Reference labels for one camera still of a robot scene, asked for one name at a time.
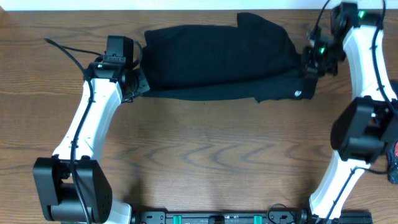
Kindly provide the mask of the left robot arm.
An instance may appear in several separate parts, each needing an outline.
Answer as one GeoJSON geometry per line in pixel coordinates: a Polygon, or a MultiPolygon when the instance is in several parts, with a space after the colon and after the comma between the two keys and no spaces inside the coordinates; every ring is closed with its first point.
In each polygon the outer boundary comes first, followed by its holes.
{"type": "Polygon", "coordinates": [[[43,216],[60,223],[132,223],[130,204],[113,198],[101,166],[109,125],[117,108],[149,90],[141,68],[91,63],[72,123],[51,157],[39,157],[34,182],[43,216]]]}

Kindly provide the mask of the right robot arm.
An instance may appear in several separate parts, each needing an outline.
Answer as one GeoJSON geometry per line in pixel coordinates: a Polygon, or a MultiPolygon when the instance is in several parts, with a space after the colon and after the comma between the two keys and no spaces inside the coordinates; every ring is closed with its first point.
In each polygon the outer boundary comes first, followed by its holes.
{"type": "Polygon", "coordinates": [[[355,2],[342,1],[330,14],[331,38],[315,26],[301,59],[306,77],[336,75],[347,61],[352,100],[334,122],[333,154],[308,208],[297,223],[371,223],[368,212],[344,212],[343,205],[360,177],[397,144],[397,95],[391,87],[382,40],[384,13],[367,12],[355,2]]]}

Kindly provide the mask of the black polo shirt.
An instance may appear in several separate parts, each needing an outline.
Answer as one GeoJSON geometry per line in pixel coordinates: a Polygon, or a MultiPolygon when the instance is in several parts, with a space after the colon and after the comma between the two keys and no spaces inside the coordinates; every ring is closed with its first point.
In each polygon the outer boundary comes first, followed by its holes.
{"type": "Polygon", "coordinates": [[[190,101],[310,100],[317,80],[304,78],[287,31],[261,16],[237,25],[183,25],[145,32],[141,67],[146,97],[190,101]]]}

